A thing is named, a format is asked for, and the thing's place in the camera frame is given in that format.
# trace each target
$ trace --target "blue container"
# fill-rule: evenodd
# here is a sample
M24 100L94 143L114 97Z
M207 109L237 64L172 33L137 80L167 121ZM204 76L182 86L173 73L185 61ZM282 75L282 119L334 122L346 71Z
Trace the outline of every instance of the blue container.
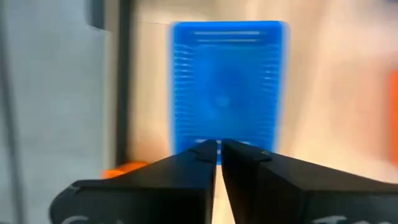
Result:
M225 138L275 149L285 36L277 21L174 24L174 153Z

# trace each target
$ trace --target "orange handle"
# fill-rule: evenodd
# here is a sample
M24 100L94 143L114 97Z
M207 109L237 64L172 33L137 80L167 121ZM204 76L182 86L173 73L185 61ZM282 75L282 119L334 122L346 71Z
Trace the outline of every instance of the orange handle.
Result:
M398 70L391 74L392 148L394 163L398 165Z
M117 169L104 170L103 176L105 179L117 177L119 175L123 175L130 171L144 167L146 165L148 165L148 163L146 163L146 162L131 162L128 164L124 164L124 165L118 167Z

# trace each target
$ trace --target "blue plastic basket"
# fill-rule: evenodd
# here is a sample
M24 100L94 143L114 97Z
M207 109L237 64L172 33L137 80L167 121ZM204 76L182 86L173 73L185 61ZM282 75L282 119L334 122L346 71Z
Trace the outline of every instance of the blue plastic basket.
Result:
M273 151L285 24L180 22L172 35L174 153L225 138Z

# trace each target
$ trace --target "white wall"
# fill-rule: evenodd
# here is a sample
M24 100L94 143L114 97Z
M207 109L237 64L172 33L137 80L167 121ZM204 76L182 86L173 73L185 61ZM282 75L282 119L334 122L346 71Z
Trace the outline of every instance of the white wall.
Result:
M58 193L78 179L101 177L105 33L87 23L86 1L5 6L24 212L28 224L50 223ZM0 198L7 194L0 189Z

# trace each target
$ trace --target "black metal jaw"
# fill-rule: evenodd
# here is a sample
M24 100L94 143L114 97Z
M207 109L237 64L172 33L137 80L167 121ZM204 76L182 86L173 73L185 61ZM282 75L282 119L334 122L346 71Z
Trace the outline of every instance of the black metal jaw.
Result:
M398 186L221 143L236 224L394 224ZM53 224L211 223L217 143L207 140L113 179L80 180L50 207Z
M105 180L79 180L53 201L53 224L211 223L217 143Z

